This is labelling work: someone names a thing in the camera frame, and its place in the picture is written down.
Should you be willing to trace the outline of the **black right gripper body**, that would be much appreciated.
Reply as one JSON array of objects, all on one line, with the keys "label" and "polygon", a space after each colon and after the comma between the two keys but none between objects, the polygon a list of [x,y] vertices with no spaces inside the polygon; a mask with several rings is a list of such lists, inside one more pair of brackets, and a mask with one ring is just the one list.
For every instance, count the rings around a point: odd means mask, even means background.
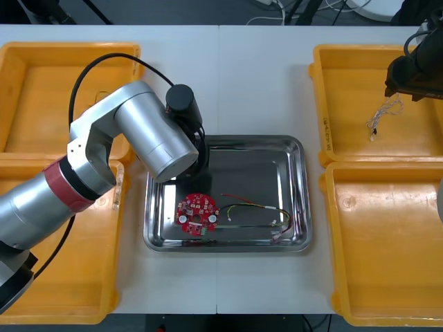
[{"label": "black right gripper body", "polygon": [[420,68],[415,58],[401,56],[388,67],[385,85],[396,86],[398,94],[425,93],[425,98],[442,99],[442,61],[424,61]]}]

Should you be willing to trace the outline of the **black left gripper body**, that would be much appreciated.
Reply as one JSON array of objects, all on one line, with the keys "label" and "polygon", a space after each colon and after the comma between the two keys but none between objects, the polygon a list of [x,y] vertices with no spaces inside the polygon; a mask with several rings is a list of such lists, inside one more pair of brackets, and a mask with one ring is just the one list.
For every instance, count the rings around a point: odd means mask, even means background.
[{"label": "black left gripper body", "polygon": [[206,144],[200,144],[198,152],[197,160],[184,173],[173,178],[172,181],[193,181],[201,175],[208,166],[210,151]]}]

